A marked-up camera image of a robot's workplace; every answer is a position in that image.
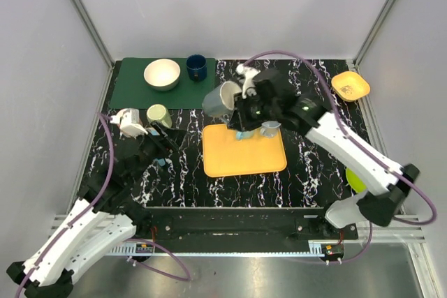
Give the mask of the beige mug blue inside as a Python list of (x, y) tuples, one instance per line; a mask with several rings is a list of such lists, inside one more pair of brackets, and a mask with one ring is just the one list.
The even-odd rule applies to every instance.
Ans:
[[(153, 135), (153, 136), (157, 136), (159, 135), (159, 133), (152, 127), (149, 128), (149, 132)], [(159, 164), (160, 167), (165, 167), (166, 166), (166, 160), (164, 158), (162, 159), (157, 159), (156, 162)]]

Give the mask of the clear glass mug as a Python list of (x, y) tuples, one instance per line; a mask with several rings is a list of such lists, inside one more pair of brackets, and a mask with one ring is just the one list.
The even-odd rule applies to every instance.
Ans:
[(241, 92), (237, 83), (226, 81), (204, 97), (202, 110), (207, 116), (214, 118), (231, 114), (235, 108), (234, 96)]

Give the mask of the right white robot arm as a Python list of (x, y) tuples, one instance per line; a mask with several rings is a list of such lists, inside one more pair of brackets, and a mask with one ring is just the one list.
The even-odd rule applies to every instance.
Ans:
[(266, 121), (277, 121), (324, 148), (366, 186), (352, 200), (336, 201), (327, 208), (325, 218), (317, 222), (319, 235), (334, 239), (342, 228), (362, 219), (389, 226), (410, 191), (401, 178), (415, 181), (418, 168), (402, 166), (375, 150), (340, 121), (327, 103), (299, 94), (277, 69), (259, 71), (240, 64), (237, 74), (244, 79), (242, 92), (234, 96), (230, 129), (252, 131)]

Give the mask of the white footed mug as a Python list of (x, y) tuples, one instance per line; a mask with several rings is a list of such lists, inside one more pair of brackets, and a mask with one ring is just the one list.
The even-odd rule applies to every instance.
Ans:
[(265, 121), (262, 123), (260, 134), (266, 138), (272, 138), (279, 132), (281, 124), (278, 121)]

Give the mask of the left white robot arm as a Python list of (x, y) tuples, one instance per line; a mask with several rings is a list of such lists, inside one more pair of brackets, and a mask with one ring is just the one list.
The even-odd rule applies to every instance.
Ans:
[(109, 163), (80, 190), (63, 223), (28, 260), (6, 270), (16, 296), (67, 297), (75, 283), (111, 249), (127, 239), (151, 235), (152, 214), (133, 204), (131, 193), (145, 170), (182, 146), (186, 132), (153, 123), (142, 135), (113, 142), (106, 129)]

